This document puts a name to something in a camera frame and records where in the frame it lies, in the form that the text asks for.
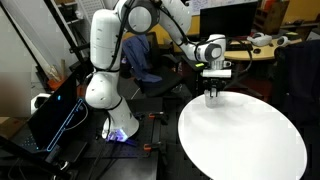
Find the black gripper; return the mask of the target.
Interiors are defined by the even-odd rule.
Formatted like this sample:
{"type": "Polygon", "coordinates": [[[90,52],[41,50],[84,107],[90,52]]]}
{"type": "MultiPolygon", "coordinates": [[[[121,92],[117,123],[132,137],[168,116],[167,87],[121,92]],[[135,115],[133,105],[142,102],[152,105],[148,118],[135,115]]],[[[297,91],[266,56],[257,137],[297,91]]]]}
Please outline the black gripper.
{"type": "Polygon", "coordinates": [[[219,92],[224,89],[224,81],[220,78],[207,78],[204,80],[204,88],[212,92],[219,92]]]}

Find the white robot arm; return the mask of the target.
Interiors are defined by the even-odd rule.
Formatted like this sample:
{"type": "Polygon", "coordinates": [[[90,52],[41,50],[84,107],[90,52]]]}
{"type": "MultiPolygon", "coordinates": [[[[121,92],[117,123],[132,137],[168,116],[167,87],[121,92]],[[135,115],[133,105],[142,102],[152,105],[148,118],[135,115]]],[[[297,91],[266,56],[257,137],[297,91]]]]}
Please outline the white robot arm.
{"type": "Polygon", "coordinates": [[[207,63],[202,74],[208,78],[226,78],[226,36],[212,34],[200,42],[189,40],[186,33],[192,21],[190,8],[181,0],[119,0],[113,9],[94,12],[90,29],[90,60],[93,65],[85,100],[95,109],[107,111],[103,139],[124,142],[139,129],[138,120],[118,93],[120,63],[127,59],[136,77],[157,83],[161,77],[148,72],[150,44],[146,34],[156,25],[169,34],[191,61],[207,63]]]}

